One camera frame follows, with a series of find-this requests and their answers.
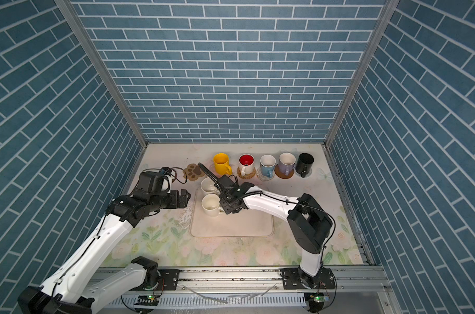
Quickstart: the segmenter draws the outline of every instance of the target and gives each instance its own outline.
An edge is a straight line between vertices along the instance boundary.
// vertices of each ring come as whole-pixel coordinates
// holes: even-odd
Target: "red mug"
[[[253,172],[254,166],[253,163],[255,159],[250,154],[241,155],[239,158],[239,166],[241,168],[241,176],[245,176]]]

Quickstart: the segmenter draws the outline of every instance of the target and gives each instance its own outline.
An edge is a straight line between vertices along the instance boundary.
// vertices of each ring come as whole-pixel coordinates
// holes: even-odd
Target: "mounting plate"
[[[178,285],[178,275],[180,274],[180,270],[178,269],[158,269],[159,273],[161,274],[161,277],[164,279],[164,290],[165,291],[171,291],[171,290],[176,290],[176,286]],[[143,290],[142,286],[138,286],[136,288],[131,289],[131,291],[148,291],[148,290]],[[160,292],[161,289],[160,287],[156,288],[155,291],[151,292]]]
[[[300,280],[298,268],[283,268],[279,271],[279,273],[283,278],[283,288],[285,290],[309,289]],[[335,289],[335,279],[330,271],[328,271],[326,268],[322,267],[317,277],[319,278],[320,282],[324,283],[324,285],[321,285],[322,289]]]

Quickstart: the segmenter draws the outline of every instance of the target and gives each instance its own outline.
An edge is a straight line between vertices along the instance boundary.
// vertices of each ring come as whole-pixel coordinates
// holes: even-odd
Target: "yellow mug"
[[[213,157],[213,162],[215,163],[215,170],[218,174],[232,174],[233,169],[229,166],[229,156],[224,153],[216,154]]]

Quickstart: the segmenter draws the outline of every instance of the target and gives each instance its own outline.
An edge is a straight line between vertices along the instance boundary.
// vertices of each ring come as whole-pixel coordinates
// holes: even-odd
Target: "cork coaster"
[[[255,176],[256,173],[257,173],[257,169],[253,168],[253,171],[251,173],[248,173],[245,176],[241,176],[241,168],[239,167],[237,168],[237,174],[241,179],[251,179]]]
[[[281,179],[290,179],[292,176],[293,176],[293,172],[295,172],[295,169],[292,169],[292,171],[290,172],[290,174],[288,175],[284,175],[283,173],[281,173],[281,171],[279,171],[279,165],[276,165],[274,167],[274,172],[276,173],[276,175],[281,178]]]
[[[266,177],[265,175],[262,174],[261,171],[257,171],[257,178],[260,179],[261,181],[269,181],[274,178],[275,174],[274,171],[272,172],[272,178]]]

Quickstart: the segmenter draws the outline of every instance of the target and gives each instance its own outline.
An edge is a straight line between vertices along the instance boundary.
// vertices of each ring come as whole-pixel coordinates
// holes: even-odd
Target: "light blue mug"
[[[264,155],[260,158],[260,171],[262,175],[267,178],[272,178],[274,175],[274,167],[276,166],[276,159],[272,155]]]

